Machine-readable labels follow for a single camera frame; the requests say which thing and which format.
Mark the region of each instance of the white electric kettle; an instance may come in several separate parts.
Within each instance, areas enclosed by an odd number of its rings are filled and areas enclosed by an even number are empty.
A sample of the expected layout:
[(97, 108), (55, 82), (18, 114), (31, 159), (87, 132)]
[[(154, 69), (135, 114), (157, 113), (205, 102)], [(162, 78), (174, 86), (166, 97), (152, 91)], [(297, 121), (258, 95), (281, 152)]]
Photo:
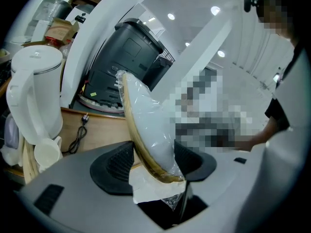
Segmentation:
[(59, 92), (62, 59), (59, 50), (43, 45), (25, 47), (12, 59), (6, 100), (30, 144), (57, 137), (63, 127)]

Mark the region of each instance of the black power cord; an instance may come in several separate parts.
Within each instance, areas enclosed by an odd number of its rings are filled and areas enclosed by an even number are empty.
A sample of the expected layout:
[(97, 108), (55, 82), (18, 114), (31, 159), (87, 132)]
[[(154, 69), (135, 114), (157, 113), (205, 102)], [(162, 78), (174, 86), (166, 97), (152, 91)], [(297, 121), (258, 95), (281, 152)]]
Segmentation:
[(77, 138), (69, 145), (68, 151), (63, 152), (63, 153), (75, 154), (78, 151), (82, 138), (85, 137), (87, 134), (87, 129), (85, 125), (88, 122), (88, 114), (84, 115), (81, 118), (81, 121), (82, 121), (82, 126), (79, 127), (78, 129)]

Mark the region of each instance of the white mug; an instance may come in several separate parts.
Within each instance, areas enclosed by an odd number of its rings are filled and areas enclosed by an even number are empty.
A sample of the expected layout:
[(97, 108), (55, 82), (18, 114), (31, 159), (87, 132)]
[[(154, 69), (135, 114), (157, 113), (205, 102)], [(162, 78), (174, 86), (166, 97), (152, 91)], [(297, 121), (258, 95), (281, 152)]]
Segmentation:
[(55, 140), (48, 138), (42, 139), (39, 144), (35, 146), (35, 160), (39, 164), (40, 173), (63, 158), (63, 154), (60, 150), (61, 145), (62, 138), (58, 136)]

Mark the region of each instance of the black headset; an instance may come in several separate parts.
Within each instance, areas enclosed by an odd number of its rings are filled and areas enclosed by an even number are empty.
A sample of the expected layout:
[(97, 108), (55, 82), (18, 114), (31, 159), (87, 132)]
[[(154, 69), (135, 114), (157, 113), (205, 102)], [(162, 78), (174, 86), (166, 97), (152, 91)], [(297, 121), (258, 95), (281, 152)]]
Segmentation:
[(244, 11), (245, 12), (250, 12), (251, 7), (257, 7), (257, 0), (244, 0)]

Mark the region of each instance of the ceiling light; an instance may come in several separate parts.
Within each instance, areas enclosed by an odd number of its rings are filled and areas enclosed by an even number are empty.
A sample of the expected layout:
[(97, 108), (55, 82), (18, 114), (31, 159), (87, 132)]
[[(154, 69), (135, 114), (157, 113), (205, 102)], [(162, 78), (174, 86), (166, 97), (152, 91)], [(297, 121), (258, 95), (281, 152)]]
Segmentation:
[(225, 53), (224, 53), (223, 51), (220, 51), (220, 50), (219, 50), (217, 53), (218, 53), (218, 55), (219, 55), (220, 57), (224, 58)]
[(277, 74), (273, 77), (274, 82), (277, 83), (279, 78), (280, 78), (280, 74), (277, 73)]
[(169, 17), (169, 19), (175, 20), (175, 16), (173, 14), (169, 13), (167, 16)]
[(213, 6), (210, 11), (212, 12), (212, 14), (215, 16), (220, 12), (220, 8), (217, 6)]

